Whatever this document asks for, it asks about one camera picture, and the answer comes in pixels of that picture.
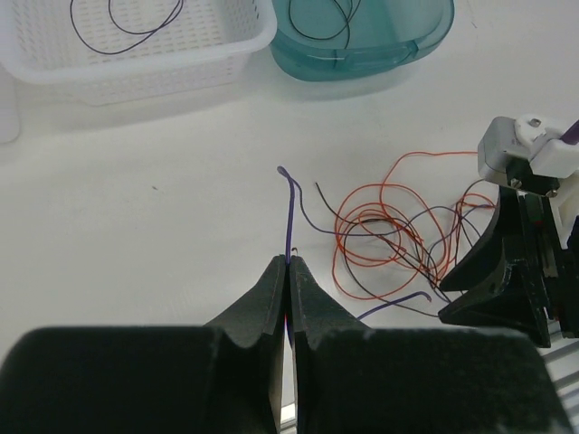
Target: robot end effector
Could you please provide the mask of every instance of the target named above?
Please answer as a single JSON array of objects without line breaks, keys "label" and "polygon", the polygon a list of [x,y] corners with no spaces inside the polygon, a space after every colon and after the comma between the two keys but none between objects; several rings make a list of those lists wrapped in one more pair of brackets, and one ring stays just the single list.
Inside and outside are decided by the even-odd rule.
[{"label": "robot end effector", "polygon": [[480,176],[549,198],[562,249],[579,215],[579,121],[537,115],[493,119],[479,143]]}]

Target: white table surface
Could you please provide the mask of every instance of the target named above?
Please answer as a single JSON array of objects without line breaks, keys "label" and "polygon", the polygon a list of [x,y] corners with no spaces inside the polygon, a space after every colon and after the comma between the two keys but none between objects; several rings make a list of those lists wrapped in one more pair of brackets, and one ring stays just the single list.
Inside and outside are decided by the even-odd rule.
[{"label": "white table surface", "polygon": [[[404,152],[475,150],[495,116],[579,117],[579,2],[456,6],[432,55],[363,80],[300,82],[264,51],[234,85],[116,106],[55,104],[20,86],[22,135],[0,146],[0,355],[37,326],[210,320],[283,250],[288,186],[277,165],[330,228],[314,181],[339,203]],[[395,179],[432,204],[451,203],[477,177],[474,157],[401,168]],[[392,200],[419,210],[407,196]],[[356,314],[375,306],[338,294],[331,236],[298,215],[294,233],[329,294]],[[388,288],[388,276],[380,269],[365,282]],[[418,278],[403,294],[425,288]],[[368,324],[436,322],[390,308]]]}]

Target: plastic basket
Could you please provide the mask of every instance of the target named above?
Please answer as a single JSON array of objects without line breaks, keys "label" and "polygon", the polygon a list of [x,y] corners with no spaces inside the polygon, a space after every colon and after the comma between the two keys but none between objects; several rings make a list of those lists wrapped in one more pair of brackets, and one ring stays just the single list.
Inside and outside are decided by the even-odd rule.
[{"label": "plastic basket", "polygon": [[[176,0],[114,0],[132,32],[158,27]],[[185,0],[181,14],[137,48],[98,54],[78,38],[70,0],[0,0],[0,62],[17,79],[57,86],[91,105],[235,81],[252,52],[273,39],[271,0]],[[107,0],[75,0],[74,21],[90,45],[113,52],[137,42],[109,17]]]}]

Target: purple cable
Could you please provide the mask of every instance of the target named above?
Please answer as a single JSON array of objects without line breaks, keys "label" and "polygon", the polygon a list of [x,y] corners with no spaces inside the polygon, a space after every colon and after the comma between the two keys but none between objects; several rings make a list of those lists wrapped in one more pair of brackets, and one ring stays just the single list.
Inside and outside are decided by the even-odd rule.
[{"label": "purple cable", "polygon": [[561,141],[567,145],[577,145],[579,143],[579,120],[567,129],[561,136]]},{"label": "purple cable", "polygon": [[[299,192],[299,208],[301,209],[301,213],[304,216],[304,219],[306,219],[306,222],[308,222],[309,226],[311,226],[313,229],[315,229],[318,232],[321,233],[327,233],[329,235],[340,235],[340,236],[344,236],[344,237],[360,237],[360,238],[364,238],[364,237],[376,237],[376,236],[382,236],[382,237],[387,237],[389,235],[394,235],[397,232],[402,231],[404,228],[409,227],[414,220],[416,220],[417,218],[419,218],[420,216],[426,214],[428,211],[431,210],[435,210],[435,209],[446,209],[448,211],[454,212],[452,209],[446,207],[446,206],[433,206],[432,208],[429,208],[428,210],[424,210],[422,212],[420,212],[419,214],[415,215],[414,217],[412,217],[412,219],[410,219],[410,221],[408,221],[405,225],[403,225],[403,227],[398,228],[398,229],[394,229],[392,231],[389,232],[385,232],[385,233],[347,233],[347,232],[335,232],[335,231],[328,231],[325,229],[321,229],[320,227],[318,227],[310,218],[308,213],[306,212],[306,207],[304,206],[304,192],[301,188],[301,185],[299,185],[298,181],[296,181],[294,178],[291,177],[291,175],[288,173],[288,171],[286,169],[284,169],[283,167],[278,167],[278,172],[280,172],[280,174],[282,174],[290,184],[294,184],[297,188],[298,188],[298,192]],[[484,208],[487,205],[478,205],[476,207],[474,207],[473,209],[478,209],[478,208]],[[468,214],[470,214],[472,212],[473,209],[470,209],[468,212],[466,212],[462,217],[466,217]]]},{"label": "purple cable", "polygon": [[426,297],[426,299],[427,299],[429,302],[432,302],[432,297],[431,297],[431,296],[429,296],[428,294],[426,294],[426,293],[423,292],[423,291],[418,291],[418,292],[414,292],[414,293],[411,294],[410,296],[401,297],[401,298],[398,298],[397,300],[393,300],[393,301],[386,301],[386,300],[385,300],[383,305],[377,306],[377,307],[375,307],[375,308],[373,308],[373,309],[368,310],[367,312],[364,312],[364,314],[362,314],[361,316],[359,316],[358,319],[364,319],[364,318],[366,318],[367,316],[370,316],[370,315],[372,315],[372,314],[375,314],[376,312],[378,312],[378,311],[380,311],[380,310],[382,310],[382,309],[385,309],[385,308],[387,308],[387,307],[394,306],[394,305],[399,305],[400,303],[403,303],[404,301],[408,301],[408,300],[410,300],[410,299],[412,299],[412,298],[415,298],[415,297],[418,297],[418,296],[424,296],[424,297]]},{"label": "purple cable", "polygon": [[288,180],[289,184],[289,212],[288,212],[288,229],[286,230],[286,264],[291,261],[291,233],[293,233],[293,209],[296,202],[296,188],[294,180],[288,171],[281,165],[278,165],[278,172]]}]

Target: purple wire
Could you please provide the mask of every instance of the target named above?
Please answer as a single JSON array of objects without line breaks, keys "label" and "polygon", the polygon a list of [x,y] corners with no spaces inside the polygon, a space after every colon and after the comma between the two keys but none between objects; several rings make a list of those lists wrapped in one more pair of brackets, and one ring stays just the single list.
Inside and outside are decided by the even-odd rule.
[{"label": "purple wire", "polygon": [[281,165],[278,166],[278,172],[288,180],[289,184],[289,212],[288,212],[288,229],[286,230],[286,264],[291,261],[291,233],[293,233],[293,210],[296,203],[296,188],[294,179],[288,171]]},{"label": "purple wire", "polygon": [[[308,213],[306,212],[306,208],[304,206],[304,193],[303,190],[301,188],[301,185],[299,185],[298,181],[296,181],[294,178],[291,177],[291,175],[288,173],[288,171],[286,169],[284,169],[283,167],[279,167],[278,168],[278,172],[280,172],[280,174],[282,174],[291,184],[295,184],[296,187],[298,187],[298,192],[299,192],[299,208],[301,209],[301,213],[304,216],[304,219],[306,219],[306,222],[308,222],[308,224],[314,228],[316,231],[318,232],[322,232],[322,233],[327,233],[329,235],[339,235],[342,237],[387,237],[388,235],[394,235],[399,231],[402,231],[403,229],[409,227],[414,220],[416,220],[417,218],[421,217],[422,215],[426,214],[428,211],[431,210],[435,210],[435,209],[445,209],[451,212],[454,212],[451,208],[446,207],[446,206],[433,206],[432,208],[429,208],[428,210],[424,210],[422,212],[420,212],[419,214],[416,214],[414,217],[412,217],[412,219],[410,219],[410,221],[408,221],[402,228],[399,229],[394,229],[393,231],[389,231],[389,232],[385,232],[385,233],[347,233],[347,232],[334,232],[334,231],[328,231],[326,229],[321,229],[319,228],[308,216]],[[487,205],[478,205],[476,207],[474,207],[473,209],[478,209],[478,208],[484,208]],[[468,214],[470,214],[472,212],[472,210],[469,210],[468,212],[466,212],[463,217],[466,217]]]},{"label": "purple wire", "polygon": [[424,296],[424,297],[426,297],[426,299],[427,299],[429,302],[432,302],[432,297],[431,297],[431,296],[429,296],[428,294],[426,294],[426,293],[423,292],[423,291],[418,291],[418,292],[414,292],[414,293],[411,294],[410,296],[400,297],[400,298],[398,298],[398,299],[396,299],[396,300],[393,300],[393,301],[384,300],[384,303],[383,303],[381,306],[374,307],[373,309],[370,309],[370,310],[368,310],[367,312],[364,312],[364,314],[362,314],[361,316],[359,316],[358,319],[364,319],[364,318],[366,318],[367,316],[370,316],[370,315],[372,315],[372,314],[375,314],[376,312],[378,312],[378,311],[380,311],[380,310],[382,310],[382,309],[385,309],[385,308],[387,308],[387,307],[394,306],[394,305],[399,305],[400,303],[403,303],[404,301],[408,301],[408,300],[410,300],[410,299],[412,299],[412,298],[415,298],[415,297],[418,297],[418,296]]},{"label": "purple wire", "polygon": [[561,141],[567,145],[577,145],[579,143],[579,120],[567,129],[561,136]]},{"label": "purple wire", "polygon": [[[175,8],[173,9],[173,11],[171,12],[171,14],[165,19],[165,21],[163,23],[161,23],[161,25],[159,25],[156,29],[151,30],[150,32],[144,32],[142,34],[146,34],[147,36],[145,36],[143,39],[141,39],[140,41],[130,45],[127,48],[124,48],[122,50],[116,51],[116,52],[102,52],[100,50],[97,50],[96,48],[92,47],[88,42],[86,42],[84,40],[84,38],[81,36],[81,33],[79,32],[79,29],[77,28],[76,22],[74,20],[74,2],[76,0],[71,0],[71,6],[69,8],[69,12],[70,12],[70,16],[71,16],[71,24],[72,24],[72,29],[74,30],[74,32],[76,33],[76,35],[78,36],[78,38],[81,40],[81,42],[90,50],[93,50],[94,52],[98,53],[98,54],[103,54],[106,56],[115,56],[117,54],[122,54],[124,52],[130,52],[131,50],[133,50],[134,48],[137,48],[140,44],[148,41],[151,37],[153,37],[154,35],[156,35],[158,32],[160,32],[161,30],[163,30],[165,27],[167,27],[168,25],[170,25],[180,14],[181,11],[183,11],[183,7],[185,4],[185,0],[178,0],[177,4],[175,5]],[[125,29],[123,29],[122,27],[120,27],[114,20],[114,17],[112,17],[112,21],[113,23],[117,26],[117,28],[124,32],[124,33],[128,33],[128,34],[139,34],[139,33],[133,33],[133,32],[128,32]]]}]

